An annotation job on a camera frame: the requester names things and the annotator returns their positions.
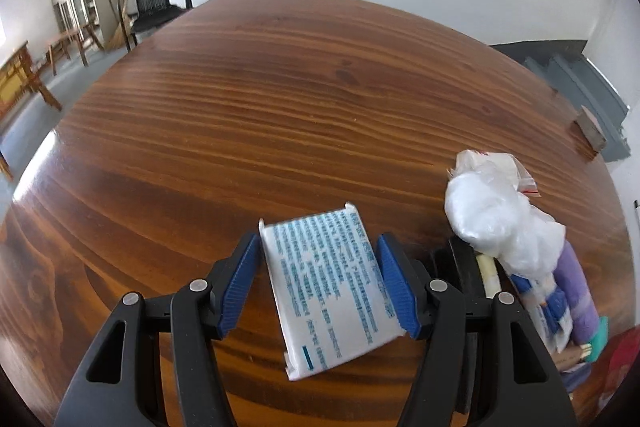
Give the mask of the cream tube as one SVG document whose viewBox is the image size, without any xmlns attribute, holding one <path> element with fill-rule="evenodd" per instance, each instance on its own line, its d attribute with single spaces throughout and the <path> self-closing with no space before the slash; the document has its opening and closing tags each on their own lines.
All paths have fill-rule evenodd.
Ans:
<svg viewBox="0 0 640 427">
<path fill-rule="evenodd" d="M 495 259 L 485 254 L 477 254 L 476 262 L 480 270 L 485 295 L 488 299 L 492 299 L 501 291 Z"/>
</svg>

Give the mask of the white blue tube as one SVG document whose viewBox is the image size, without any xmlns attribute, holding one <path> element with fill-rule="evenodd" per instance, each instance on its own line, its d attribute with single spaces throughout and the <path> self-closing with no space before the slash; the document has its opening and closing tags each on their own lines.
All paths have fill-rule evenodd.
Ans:
<svg viewBox="0 0 640 427">
<path fill-rule="evenodd" d="M 548 351 L 552 355 L 561 353 L 570 342 L 573 320 L 565 293 L 553 274 L 537 280 L 512 274 L 510 279 Z"/>
</svg>

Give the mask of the purple garbage bag roll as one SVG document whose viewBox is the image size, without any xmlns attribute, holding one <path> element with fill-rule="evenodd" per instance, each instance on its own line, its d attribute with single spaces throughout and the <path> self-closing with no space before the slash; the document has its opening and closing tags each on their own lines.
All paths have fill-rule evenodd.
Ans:
<svg viewBox="0 0 640 427">
<path fill-rule="evenodd" d="M 572 340 L 578 345 L 590 343 L 597 334 L 600 315 L 594 304 L 584 270 L 569 241 L 564 243 L 553 276 L 568 304 L 568 311 L 573 321 Z"/>
</svg>

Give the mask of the white plastic bag bundle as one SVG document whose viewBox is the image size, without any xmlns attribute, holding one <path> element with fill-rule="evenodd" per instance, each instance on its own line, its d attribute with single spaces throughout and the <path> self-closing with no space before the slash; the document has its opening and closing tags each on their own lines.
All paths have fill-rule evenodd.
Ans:
<svg viewBox="0 0 640 427">
<path fill-rule="evenodd" d="M 555 270 L 566 228 L 532 199 L 533 176 L 509 153 L 462 150 L 449 170 L 444 209 L 450 228 L 511 274 L 540 279 Z"/>
</svg>

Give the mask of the white blue printed packet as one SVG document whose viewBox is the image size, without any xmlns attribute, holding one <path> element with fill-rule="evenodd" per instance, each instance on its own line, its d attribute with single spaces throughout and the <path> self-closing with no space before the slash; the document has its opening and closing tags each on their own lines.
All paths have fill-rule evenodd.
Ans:
<svg viewBox="0 0 640 427">
<path fill-rule="evenodd" d="M 405 335 L 354 205 L 258 230 L 290 381 Z"/>
</svg>

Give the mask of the red green storage tin box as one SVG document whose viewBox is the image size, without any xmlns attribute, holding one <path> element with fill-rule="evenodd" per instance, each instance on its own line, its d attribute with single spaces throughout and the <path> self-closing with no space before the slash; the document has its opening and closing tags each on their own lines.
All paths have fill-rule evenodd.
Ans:
<svg viewBox="0 0 640 427">
<path fill-rule="evenodd" d="M 603 392 L 598 401 L 598 412 L 601 413 L 612 396 L 623 384 L 639 355 L 639 326 L 620 334 L 614 338 L 614 351 L 608 363 L 608 373 Z"/>
</svg>

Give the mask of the pink card deck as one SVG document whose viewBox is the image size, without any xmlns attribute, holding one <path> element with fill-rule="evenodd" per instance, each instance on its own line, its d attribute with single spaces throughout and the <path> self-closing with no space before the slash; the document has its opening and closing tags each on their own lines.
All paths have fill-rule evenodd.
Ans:
<svg viewBox="0 0 640 427">
<path fill-rule="evenodd" d="M 590 112 L 588 107 L 582 106 L 578 110 L 575 122 L 589 143 L 591 150 L 594 153 L 601 153 L 606 147 L 606 136 L 597 117 Z"/>
</svg>

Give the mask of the grey staircase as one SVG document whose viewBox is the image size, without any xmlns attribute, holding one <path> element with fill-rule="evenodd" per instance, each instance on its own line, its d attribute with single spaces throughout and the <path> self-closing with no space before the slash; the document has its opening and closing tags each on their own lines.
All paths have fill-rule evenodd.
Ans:
<svg viewBox="0 0 640 427">
<path fill-rule="evenodd" d="M 631 150 L 623 122 L 629 106 L 620 94 L 582 54 L 584 40 L 535 40 L 494 44 L 492 47 L 523 65 L 567 98 L 576 109 L 588 108 L 597 118 L 606 144 L 606 162 L 628 158 Z"/>
</svg>

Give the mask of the wooden bench table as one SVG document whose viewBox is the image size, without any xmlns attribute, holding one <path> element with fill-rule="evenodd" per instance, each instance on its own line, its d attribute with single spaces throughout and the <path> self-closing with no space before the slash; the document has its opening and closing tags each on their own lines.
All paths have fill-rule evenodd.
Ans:
<svg viewBox="0 0 640 427">
<path fill-rule="evenodd" d="M 43 100 L 57 110 L 62 110 L 62 104 L 46 87 L 35 69 L 34 61 L 25 41 L 1 65 L 1 118 L 6 118 L 13 107 L 26 94 L 40 94 Z"/>
</svg>

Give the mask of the broom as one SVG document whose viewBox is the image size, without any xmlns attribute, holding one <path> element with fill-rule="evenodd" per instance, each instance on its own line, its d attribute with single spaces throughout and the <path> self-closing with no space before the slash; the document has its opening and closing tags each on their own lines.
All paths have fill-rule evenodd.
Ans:
<svg viewBox="0 0 640 427">
<path fill-rule="evenodd" d="M 113 35 L 105 46 L 105 49 L 109 51 L 115 51 L 120 48 L 129 48 L 130 43 L 128 40 L 128 32 L 125 26 L 125 14 L 124 10 L 120 6 L 120 2 L 114 2 L 113 0 L 107 0 L 112 9 L 112 14 L 116 23 Z"/>
</svg>

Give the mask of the black metal chair near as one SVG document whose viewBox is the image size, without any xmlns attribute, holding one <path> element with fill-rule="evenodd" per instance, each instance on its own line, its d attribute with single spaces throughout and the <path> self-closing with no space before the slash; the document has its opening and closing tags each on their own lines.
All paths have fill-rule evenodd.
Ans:
<svg viewBox="0 0 640 427">
<path fill-rule="evenodd" d="M 128 52 L 138 45 L 138 35 L 160 29 L 192 8 L 191 0 L 178 5 L 171 0 L 117 0 L 117 21 Z"/>
</svg>

